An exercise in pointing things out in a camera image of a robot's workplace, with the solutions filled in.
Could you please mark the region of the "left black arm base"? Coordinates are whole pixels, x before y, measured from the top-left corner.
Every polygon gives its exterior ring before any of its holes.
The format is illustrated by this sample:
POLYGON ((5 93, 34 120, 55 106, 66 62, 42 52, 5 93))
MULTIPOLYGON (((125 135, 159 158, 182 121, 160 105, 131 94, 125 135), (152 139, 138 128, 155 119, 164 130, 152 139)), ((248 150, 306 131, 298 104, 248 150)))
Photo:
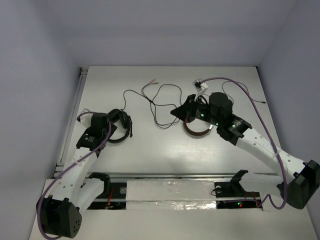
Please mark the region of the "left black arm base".
POLYGON ((88 210, 125 210, 127 182, 123 179, 115 179, 106 173, 93 172, 85 178, 81 189, 87 180, 98 179, 103 182, 103 192, 90 204, 88 210))

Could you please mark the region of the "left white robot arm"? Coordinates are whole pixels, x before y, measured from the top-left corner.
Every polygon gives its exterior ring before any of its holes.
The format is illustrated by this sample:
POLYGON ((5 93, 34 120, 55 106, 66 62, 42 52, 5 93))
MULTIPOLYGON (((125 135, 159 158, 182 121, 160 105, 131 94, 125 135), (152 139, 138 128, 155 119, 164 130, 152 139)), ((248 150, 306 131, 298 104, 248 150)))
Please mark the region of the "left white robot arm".
POLYGON ((46 240, 74 238, 93 200, 111 193, 109 182, 85 177, 117 127, 109 114, 102 112, 82 112, 77 120, 82 123, 86 115, 91 115, 90 122, 69 165, 48 185, 36 205, 38 229, 46 240))

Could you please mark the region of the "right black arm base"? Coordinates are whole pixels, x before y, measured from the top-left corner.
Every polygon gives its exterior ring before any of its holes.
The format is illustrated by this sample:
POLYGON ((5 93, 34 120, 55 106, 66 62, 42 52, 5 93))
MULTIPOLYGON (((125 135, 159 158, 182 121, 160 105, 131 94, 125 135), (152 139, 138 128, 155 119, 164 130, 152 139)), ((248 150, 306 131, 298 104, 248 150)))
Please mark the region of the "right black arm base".
POLYGON ((240 185, 240 180, 247 174, 248 170, 240 170, 229 181, 214 183, 210 194, 216 197, 217 209, 256 209, 261 206, 259 192, 245 191, 240 185))

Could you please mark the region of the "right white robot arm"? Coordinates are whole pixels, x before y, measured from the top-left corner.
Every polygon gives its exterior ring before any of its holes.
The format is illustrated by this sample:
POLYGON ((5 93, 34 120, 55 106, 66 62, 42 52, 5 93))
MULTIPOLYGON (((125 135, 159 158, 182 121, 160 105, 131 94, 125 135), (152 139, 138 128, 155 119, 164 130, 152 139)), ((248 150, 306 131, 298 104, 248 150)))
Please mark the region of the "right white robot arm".
POLYGON ((238 171, 231 179, 231 192, 238 197, 247 192, 268 192, 281 197, 291 207, 303 209, 320 187, 320 165, 296 158, 264 138, 251 124, 233 114, 233 103, 222 92, 214 92, 207 102, 189 95, 171 110, 184 124, 195 119, 216 126, 217 134, 232 145, 256 157, 277 175, 238 171))

